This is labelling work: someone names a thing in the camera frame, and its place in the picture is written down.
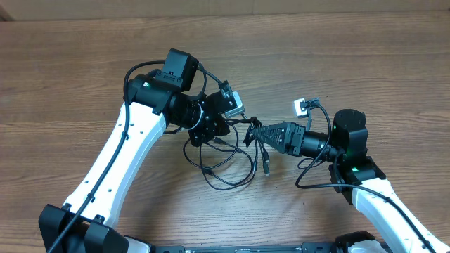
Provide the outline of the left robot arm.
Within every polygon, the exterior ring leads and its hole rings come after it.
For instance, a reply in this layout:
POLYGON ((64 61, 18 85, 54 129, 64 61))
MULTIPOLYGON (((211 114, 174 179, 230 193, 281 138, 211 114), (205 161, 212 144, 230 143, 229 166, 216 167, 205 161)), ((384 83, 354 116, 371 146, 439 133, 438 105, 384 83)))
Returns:
POLYGON ((115 227, 127 192, 149 150, 169 124, 188 132, 200 146, 229 133, 227 118, 243 111, 228 82, 216 93, 190 96, 197 71, 210 74, 192 55, 171 49, 161 68, 124 78, 124 103, 102 151, 62 207, 46 205, 39 228, 47 252, 150 252, 142 240, 115 227))

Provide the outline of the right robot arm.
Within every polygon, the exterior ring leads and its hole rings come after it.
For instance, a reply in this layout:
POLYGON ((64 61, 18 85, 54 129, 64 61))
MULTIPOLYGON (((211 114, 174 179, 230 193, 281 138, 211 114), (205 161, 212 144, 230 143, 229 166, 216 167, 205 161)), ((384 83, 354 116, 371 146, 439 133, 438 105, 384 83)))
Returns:
POLYGON ((366 232, 337 238, 337 252, 448 252, 395 193, 384 172, 368 156, 368 130, 364 113, 339 110, 328 125, 328 134, 310 131, 294 122, 255 129, 253 136, 282 154, 329 162, 330 183, 348 203, 362 213, 385 242, 382 246, 366 232))

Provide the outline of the black USB cable short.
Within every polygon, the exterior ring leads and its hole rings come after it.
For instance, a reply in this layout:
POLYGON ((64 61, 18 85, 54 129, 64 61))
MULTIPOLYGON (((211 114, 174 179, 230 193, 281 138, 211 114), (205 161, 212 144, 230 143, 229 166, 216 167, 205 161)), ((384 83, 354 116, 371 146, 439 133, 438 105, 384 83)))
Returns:
POLYGON ((236 155, 241 154, 239 140, 238 130, 233 126, 231 133, 214 137, 199 147, 192 146, 188 138, 184 141, 181 151, 187 163, 207 176, 212 176, 216 170, 225 168, 236 155))

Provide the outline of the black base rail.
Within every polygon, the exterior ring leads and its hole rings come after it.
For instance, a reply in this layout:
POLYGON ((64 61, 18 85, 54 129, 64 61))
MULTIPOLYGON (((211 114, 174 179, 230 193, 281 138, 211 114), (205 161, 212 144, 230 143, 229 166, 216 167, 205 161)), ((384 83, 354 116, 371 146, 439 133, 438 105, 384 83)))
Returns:
POLYGON ((151 253, 343 253, 343 252, 392 252, 386 243, 378 242, 367 231, 338 236, 329 242, 303 242, 300 245, 263 245, 233 247, 184 247, 155 246, 151 253))

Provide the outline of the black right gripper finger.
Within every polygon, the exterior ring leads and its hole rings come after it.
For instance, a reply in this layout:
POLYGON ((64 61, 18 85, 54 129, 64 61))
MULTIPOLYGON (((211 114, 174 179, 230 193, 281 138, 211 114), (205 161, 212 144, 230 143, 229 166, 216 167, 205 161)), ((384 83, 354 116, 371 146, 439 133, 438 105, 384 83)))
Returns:
POLYGON ((284 140, 289 123, 278 123, 254 129, 252 135, 261 141, 284 140))
POLYGON ((280 136, 258 136, 257 139, 280 153, 287 153, 288 148, 286 147, 287 141, 285 135, 280 136))

